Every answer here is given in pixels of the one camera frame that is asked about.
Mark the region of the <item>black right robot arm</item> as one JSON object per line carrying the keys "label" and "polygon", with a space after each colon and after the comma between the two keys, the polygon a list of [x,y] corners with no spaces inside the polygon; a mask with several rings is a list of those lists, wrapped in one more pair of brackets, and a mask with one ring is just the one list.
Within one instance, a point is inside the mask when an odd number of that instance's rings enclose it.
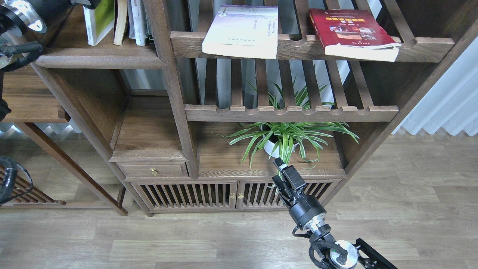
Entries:
{"label": "black right robot arm", "polygon": [[309,239],[309,257],[321,269],[353,269],[357,263],[366,269],[396,269],[396,266],[379,254],[364,240],[355,244],[335,240],[330,226],[325,223],[326,210],[312,195],[306,195],[306,183],[294,166],[288,166],[280,158],[273,163],[279,175],[273,181],[280,192],[280,199],[288,208],[296,223],[292,234]]}

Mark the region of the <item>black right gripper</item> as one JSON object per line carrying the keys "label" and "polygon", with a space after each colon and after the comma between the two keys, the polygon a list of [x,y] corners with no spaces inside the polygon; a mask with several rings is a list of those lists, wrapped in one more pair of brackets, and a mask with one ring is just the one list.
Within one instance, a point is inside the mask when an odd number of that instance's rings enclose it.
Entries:
{"label": "black right gripper", "polygon": [[289,209],[289,214],[301,230],[317,230],[324,226],[326,210],[316,197],[306,195],[306,183],[294,166],[279,158],[273,160],[279,174],[273,177],[279,197]]}

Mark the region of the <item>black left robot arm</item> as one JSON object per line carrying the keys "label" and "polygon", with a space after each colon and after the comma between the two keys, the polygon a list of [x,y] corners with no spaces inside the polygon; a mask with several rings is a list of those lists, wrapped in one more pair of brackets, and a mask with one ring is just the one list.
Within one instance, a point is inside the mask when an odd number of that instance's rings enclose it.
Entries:
{"label": "black left robot arm", "polygon": [[[94,10],[99,3],[99,0],[5,0],[0,7],[0,32],[1,34],[16,32],[16,35],[23,36],[28,29],[32,29],[44,33],[47,30],[47,22],[68,7],[81,4],[89,10]],[[5,39],[1,39],[0,93],[3,93],[3,79],[6,72],[29,65],[36,61],[44,51],[43,45],[38,41],[12,46],[6,43]],[[3,155],[0,157],[0,163],[6,169],[0,189],[1,205],[33,190],[33,181],[24,167]],[[30,187],[26,192],[12,196],[18,168],[27,175]]]}

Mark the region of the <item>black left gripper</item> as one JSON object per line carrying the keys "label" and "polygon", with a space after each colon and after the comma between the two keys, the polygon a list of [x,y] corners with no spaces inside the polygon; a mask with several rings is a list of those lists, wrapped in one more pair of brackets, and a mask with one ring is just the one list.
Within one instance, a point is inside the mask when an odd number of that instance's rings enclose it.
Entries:
{"label": "black left gripper", "polygon": [[81,4],[89,10],[97,8],[102,0],[29,0],[29,4],[41,19],[50,19],[74,4]]}

